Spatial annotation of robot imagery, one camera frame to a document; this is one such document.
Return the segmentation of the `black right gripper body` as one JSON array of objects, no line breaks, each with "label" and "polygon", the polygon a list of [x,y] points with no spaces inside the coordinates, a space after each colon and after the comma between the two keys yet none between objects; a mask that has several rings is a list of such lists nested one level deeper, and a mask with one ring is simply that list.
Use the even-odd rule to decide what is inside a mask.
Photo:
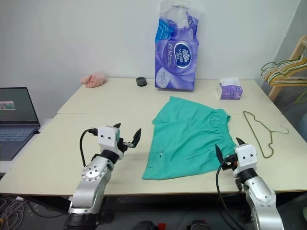
[{"label": "black right gripper body", "polygon": [[223,171],[228,169],[234,171],[237,168],[237,163],[238,163],[237,155],[236,154],[229,155],[224,159],[224,163],[222,164],[222,169]]}]

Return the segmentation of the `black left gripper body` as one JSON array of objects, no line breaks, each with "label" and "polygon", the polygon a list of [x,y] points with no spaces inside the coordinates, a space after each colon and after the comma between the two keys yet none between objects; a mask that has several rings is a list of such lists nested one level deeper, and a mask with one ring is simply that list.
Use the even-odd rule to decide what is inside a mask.
[{"label": "black left gripper body", "polygon": [[118,149],[124,153],[128,150],[128,148],[134,148],[134,144],[130,142],[125,142],[123,138],[119,138],[119,141],[117,142]]}]

